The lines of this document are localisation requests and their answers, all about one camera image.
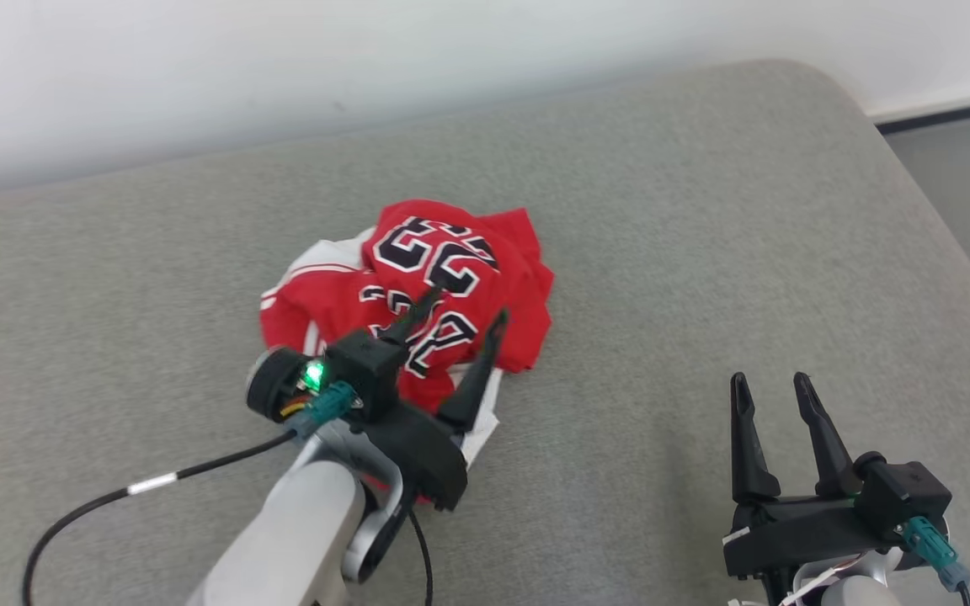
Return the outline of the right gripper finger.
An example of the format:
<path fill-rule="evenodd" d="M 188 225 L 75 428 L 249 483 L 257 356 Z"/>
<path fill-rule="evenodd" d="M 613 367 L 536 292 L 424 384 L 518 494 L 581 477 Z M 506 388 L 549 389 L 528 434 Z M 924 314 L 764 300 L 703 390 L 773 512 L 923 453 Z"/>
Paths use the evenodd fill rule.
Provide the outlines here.
<path fill-rule="evenodd" d="M 796 372 L 794 391 L 801 418 L 806 423 L 818 470 L 815 494 L 823 498 L 844 498 L 861 491 L 861 481 L 852 469 L 852 458 L 839 436 L 830 414 L 811 381 L 811 376 Z"/>
<path fill-rule="evenodd" d="M 770 473 L 755 426 L 755 405 L 743 373 L 730 380 L 731 478 L 733 502 L 769 502 L 781 495 L 781 486 Z"/>

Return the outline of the white and black baseboard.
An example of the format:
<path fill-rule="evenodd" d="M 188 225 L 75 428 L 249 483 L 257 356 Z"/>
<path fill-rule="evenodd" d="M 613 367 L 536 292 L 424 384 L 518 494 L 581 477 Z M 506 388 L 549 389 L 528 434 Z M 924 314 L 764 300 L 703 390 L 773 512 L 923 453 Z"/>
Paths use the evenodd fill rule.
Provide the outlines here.
<path fill-rule="evenodd" d="M 951 125 L 963 120 L 970 120 L 970 106 L 935 112 L 935 114 L 912 116 L 912 118 L 907 119 L 885 120 L 885 122 L 877 123 L 875 127 L 882 136 L 889 136 L 909 133 L 909 131 L 921 130 L 921 128 Z"/>

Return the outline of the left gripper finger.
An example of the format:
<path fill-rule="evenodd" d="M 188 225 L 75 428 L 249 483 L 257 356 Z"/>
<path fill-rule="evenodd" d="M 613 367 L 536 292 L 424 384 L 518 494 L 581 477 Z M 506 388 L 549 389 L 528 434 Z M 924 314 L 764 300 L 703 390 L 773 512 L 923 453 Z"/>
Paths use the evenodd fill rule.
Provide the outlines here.
<path fill-rule="evenodd" d="M 399 346 L 408 344 L 409 338 L 428 321 L 435 304 L 441 300 L 444 287 L 436 284 L 428 288 L 412 305 L 388 327 L 383 327 L 377 337 L 384 342 Z"/>
<path fill-rule="evenodd" d="M 508 315 L 507 308 L 502 308 L 496 315 L 492 326 L 485 333 L 477 356 L 463 373 L 461 382 L 436 412 L 439 421 L 450 427 L 455 434 L 465 434 L 473 430 L 482 399 L 488 390 L 490 375 L 495 369 L 504 334 L 507 332 Z"/>

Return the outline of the red basketball jersey number 23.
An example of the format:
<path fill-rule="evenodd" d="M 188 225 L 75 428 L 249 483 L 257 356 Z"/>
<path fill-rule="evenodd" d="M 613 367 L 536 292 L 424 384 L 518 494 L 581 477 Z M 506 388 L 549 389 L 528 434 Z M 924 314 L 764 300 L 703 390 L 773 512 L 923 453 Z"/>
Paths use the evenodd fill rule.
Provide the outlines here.
<path fill-rule="evenodd" d="M 399 375 L 403 399 L 428 414 L 461 383 L 501 311 L 508 323 L 461 451 L 472 463 L 498 425 L 504 373 L 531 369 L 552 324 L 554 273 L 524 208 L 471 215 L 454 205 L 409 199 L 386 207 L 357 237 L 316 242 L 263 293 L 259 325 L 269 348 L 320 354 L 345 334 L 389 327 L 436 281 L 445 292 L 409 335 Z"/>

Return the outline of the grey fabric sofa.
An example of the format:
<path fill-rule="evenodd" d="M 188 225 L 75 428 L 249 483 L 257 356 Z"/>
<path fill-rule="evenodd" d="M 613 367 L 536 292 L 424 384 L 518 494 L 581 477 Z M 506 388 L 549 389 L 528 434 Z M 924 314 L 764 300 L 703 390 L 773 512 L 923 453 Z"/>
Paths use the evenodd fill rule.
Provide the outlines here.
<path fill-rule="evenodd" d="M 436 606 L 725 606 L 730 379 L 786 495 L 793 375 L 852 455 L 918 460 L 970 568 L 970 261 L 854 100 L 788 61 L 0 193 L 0 606 L 62 515 L 261 444 L 259 296 L 402 199 L 524 207 L 556 276 L 536 367 L 453 513 Z"/>

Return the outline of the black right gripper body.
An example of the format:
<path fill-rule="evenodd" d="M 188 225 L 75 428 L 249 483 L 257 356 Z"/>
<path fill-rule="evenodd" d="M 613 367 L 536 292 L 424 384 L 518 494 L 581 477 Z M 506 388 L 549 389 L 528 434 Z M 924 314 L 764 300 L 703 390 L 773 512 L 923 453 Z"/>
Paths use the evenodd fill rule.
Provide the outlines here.
<path fill-rule="evenodd" d="M 896 530 L 905 523 L 905 502 L 899 498 L 740 495 L 734 503 L 733 529 L 740 536 L 724 545 L 723 557 L 727 574 L 742 580 L 903 542 Z"/>

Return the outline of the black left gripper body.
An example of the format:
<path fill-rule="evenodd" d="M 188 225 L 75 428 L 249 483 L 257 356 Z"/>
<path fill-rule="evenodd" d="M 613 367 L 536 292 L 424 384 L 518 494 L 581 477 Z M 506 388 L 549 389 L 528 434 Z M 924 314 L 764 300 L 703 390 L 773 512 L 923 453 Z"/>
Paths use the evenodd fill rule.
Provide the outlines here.
<path fill-rule="evenodd" d="M 365 436 L 436 509 L 456 509 L 468 486 L 468 465 L 442 422 L 399 404 L 385 417 L 366 423 Z"/>

